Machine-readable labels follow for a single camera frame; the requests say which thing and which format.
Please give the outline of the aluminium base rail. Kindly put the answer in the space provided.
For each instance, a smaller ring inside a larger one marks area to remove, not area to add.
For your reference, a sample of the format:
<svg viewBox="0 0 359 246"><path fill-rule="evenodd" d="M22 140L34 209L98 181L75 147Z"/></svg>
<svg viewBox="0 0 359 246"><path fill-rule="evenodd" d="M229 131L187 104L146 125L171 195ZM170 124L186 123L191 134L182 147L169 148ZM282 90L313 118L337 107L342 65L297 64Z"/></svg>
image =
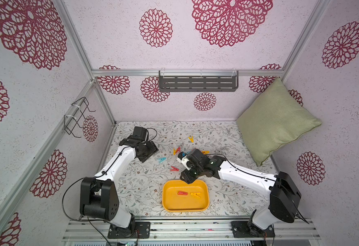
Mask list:
<svg viewBox="0 0 359 246"><path fill-rule="evenodd" d="M136 219L138 232L130 240L199 241L199 240L319 240L321 237L312 221L277 222L263 233L250 233L246 217L157 217ZM118 230L107 223L70 222L63 242L111 241L121 239Z"/></svg>

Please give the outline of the red clothespin near tray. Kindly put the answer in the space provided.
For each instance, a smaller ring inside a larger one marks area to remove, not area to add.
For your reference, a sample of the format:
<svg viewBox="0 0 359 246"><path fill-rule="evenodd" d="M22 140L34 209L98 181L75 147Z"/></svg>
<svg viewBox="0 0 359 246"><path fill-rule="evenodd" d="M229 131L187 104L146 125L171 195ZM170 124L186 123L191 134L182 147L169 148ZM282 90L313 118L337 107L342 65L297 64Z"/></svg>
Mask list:
<svg viewBox="0 0 359 246"><path fill-rule="evenodd" d="M178 172L178 171L179 171L179 169L178 169L178 168L176 168L176 167L174 167L174 166L171 166L170 171L172 171L172 172Z"/></svg>

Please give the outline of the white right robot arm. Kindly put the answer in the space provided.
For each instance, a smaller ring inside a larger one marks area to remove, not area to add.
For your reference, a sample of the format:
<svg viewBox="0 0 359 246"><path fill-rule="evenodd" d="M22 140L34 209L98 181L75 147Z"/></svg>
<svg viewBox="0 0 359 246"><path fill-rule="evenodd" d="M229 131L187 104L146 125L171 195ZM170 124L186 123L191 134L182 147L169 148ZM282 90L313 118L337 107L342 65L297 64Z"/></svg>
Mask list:
<svg viewBox="0 0 359 246"><path fill-rule="evenodd" d="M223 154L204 154L199 149L180 152L177 161L185 167L180 180L187 184L202 176L213 177L238 183L269 198L267 204L252 212L247 222L250 231L262 232L279 221L293 223L296 218L306 221L298 208L302 195L285 172L277 175L257 172L229 161Z"/></svg>

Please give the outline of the grey wall shelf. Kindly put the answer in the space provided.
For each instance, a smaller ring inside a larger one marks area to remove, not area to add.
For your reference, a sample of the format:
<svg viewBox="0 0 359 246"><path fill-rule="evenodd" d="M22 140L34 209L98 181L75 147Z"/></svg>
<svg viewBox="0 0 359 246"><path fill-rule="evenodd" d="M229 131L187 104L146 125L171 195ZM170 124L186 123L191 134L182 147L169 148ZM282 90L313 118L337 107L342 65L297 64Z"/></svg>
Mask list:
<svg viewBox="0 0 359 246"><path fill-rule="evenodd" d="M230 75L166 75L159 71L161 92L235 92L239 87L237 71Z"/></svg>

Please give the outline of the green square pillow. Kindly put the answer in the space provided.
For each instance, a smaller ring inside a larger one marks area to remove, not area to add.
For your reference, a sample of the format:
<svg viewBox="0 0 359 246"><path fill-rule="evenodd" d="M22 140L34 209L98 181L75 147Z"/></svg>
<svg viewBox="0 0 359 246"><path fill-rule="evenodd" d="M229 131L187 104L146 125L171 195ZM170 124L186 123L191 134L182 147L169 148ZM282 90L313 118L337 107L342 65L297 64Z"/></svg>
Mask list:
<svg viewBox="0 0 359 246"><path fill-rule="evenodd" d="M237 119L243 142L257 166L321 124L290 95L279 78Z"/></svg>

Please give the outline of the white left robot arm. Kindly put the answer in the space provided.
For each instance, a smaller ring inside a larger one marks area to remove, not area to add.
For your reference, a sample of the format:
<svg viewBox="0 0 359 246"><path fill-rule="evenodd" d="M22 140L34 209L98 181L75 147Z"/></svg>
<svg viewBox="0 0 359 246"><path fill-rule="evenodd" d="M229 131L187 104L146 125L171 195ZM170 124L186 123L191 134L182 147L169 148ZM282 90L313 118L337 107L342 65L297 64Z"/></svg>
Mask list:
<svg viewBox="0 0 359 246"><path fill-rule="evenodd" d="M145 162L158 148L153 141L125 138L113 158L93 177L84 178L80 190L80 214L104 220L118 228L134 228L132 214L120 207L117 185L127 166Z"/></svg>

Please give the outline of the yellow plastic storage tray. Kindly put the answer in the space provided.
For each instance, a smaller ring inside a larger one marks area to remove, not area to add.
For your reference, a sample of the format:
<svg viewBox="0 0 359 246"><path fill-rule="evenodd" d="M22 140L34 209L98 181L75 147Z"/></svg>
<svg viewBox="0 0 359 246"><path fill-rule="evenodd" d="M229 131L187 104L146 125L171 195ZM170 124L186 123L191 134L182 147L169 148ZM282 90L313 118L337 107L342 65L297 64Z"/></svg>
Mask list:
<svg viewBox="0 0 359 246"><path fill-rule="evenodd" d="M178 191L188 192L187 196L177 195ZM201 198L191 196L191 192L199 192ZM207 184L196 180L187 184L181 180L170 180L163 186L162 205L168 212L202 212L210 205Z"/></svg>

